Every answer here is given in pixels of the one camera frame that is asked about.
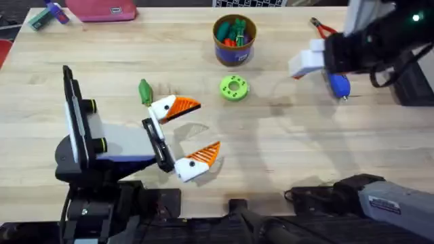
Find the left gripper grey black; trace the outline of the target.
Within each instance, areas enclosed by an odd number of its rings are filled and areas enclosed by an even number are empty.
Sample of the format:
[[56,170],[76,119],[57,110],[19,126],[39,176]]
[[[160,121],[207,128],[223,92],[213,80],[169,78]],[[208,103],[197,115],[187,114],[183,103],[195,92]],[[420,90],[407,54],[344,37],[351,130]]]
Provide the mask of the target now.
[[[156,120],[165,124],[201,108],[192,98],[170,95],[151,104]],[[193,152],[175,164],[152,118],[141,127],[102,122],[96,103],[66,98],[64,111],[68,135],[56,147],[55,177],[71,185],[106,185],[157,164],[188,182],[209,171],[220,151],[220,141]]]

